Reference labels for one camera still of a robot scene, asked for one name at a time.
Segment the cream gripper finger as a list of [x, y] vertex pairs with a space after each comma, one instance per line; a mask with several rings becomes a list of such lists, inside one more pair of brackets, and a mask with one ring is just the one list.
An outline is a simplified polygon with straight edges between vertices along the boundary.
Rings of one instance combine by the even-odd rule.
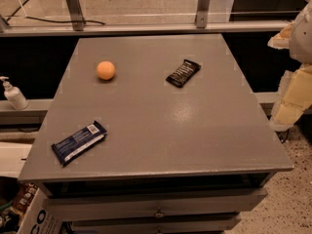
[[286, 70], [271, 111], [271, 128], [276, 132], [288, 130], [311, 105], [312, 65], [303, 63], [295, 72]]
[[277, 50], [290, 50], [292, 48], [293, 26], [294, 22], [292, 21], [279, 33], [271, 37], [267, 43], [267, 46]]

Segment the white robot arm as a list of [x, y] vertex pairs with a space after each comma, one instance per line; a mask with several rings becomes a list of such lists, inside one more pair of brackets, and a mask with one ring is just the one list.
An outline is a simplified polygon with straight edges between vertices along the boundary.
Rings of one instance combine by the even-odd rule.
[[286, 70], [274, 102], [270, 126], [276, 132], [291, 128], [312, 105], [312, 1], [274, 37], [268, 46], [288, 49], [290, 56], [300, 62], [295, 72]]

